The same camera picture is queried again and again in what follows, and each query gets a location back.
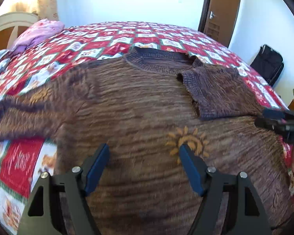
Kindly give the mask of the brown knitted sweater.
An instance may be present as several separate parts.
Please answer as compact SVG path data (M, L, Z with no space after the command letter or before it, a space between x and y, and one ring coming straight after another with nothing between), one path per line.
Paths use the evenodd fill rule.
M57 174L108 144L88 199L102 234L187 234L203 201L178 157L183 144L221 172L247 172L269 223L279 225L294 200L280 140L254 124L262 109L236 68L135 47L2 99L0 141L50 139L57 154L44 162Z

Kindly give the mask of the red patchwork cartoon bedspread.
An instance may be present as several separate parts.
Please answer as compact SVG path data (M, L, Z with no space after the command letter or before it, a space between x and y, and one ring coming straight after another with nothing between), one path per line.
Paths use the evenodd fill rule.
M135 47L183 53L205 64L236 68L261 106L285 107L272 87L228 48L188 28L146 22L70 27L14 56L0 75L0 101L26 94L82 63L121 58ZM289 169L290 147L281 144L291 191L294 183ZM55 173L44 160L56 154L57 146L50 139L0 141L0 224L8 234L17 233L27 198L39 175L45 171Z

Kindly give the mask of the black folded stroller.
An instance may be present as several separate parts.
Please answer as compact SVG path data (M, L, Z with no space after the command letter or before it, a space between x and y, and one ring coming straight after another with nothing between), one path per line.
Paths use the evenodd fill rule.
M273 87L284 69L283 57L279 52L264 44L260 47L251 67L266 80L268 85Z

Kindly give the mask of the brown wooden door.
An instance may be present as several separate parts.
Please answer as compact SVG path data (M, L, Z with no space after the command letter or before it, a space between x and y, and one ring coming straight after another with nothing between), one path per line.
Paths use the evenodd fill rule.
M239 8L240 0L204 0L198 31L228 47Z

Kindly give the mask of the pink crumpled blanket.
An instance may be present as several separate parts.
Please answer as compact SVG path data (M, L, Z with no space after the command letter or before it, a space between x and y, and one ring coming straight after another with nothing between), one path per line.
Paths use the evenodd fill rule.
M14 42L10 50L14 55L45 41L63 31L65 25L61 21L42 19L26 29Z

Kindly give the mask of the cream wooden headboard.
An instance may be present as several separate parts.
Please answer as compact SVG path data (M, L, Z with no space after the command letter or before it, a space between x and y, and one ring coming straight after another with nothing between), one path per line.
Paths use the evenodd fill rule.
M10 49L14 41L40 19L28 12L9 12L0 16L0 50Z

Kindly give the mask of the patterned beige curtain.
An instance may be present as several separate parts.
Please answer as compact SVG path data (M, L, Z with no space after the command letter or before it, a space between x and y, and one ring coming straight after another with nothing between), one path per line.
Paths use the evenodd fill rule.
M37 14L40 19L58 21L57 0L37 0Z

